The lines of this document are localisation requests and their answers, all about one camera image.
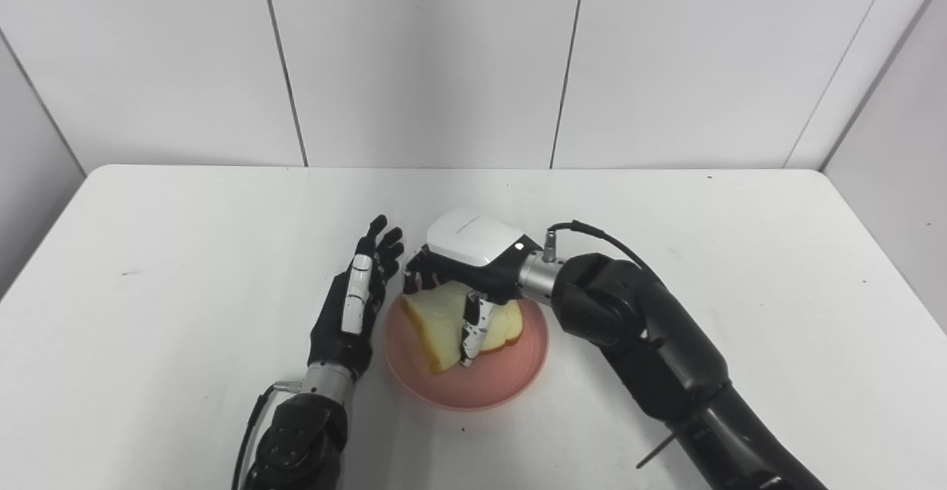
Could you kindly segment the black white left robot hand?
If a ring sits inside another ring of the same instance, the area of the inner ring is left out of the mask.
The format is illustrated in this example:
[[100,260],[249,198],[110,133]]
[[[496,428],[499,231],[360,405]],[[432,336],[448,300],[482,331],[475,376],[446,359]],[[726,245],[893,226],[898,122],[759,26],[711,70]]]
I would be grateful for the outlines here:
[[355,380],[364,375],[373,358],[372,334],[405,251],[403,232],[389,228],[379,215],[358,240],[351,261],[335,275],[310,334],[308,366],[342,366]]

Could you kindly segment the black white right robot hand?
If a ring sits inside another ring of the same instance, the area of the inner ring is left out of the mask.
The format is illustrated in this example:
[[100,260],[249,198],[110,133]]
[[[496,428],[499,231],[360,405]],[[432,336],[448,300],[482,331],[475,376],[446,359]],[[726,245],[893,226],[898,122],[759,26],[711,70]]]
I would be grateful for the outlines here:
[[500,310],[525,298],[520,275],[540,251],[522,230],[471,209],[443,215],[403,271],[402,305],[434,372],[486,351]]

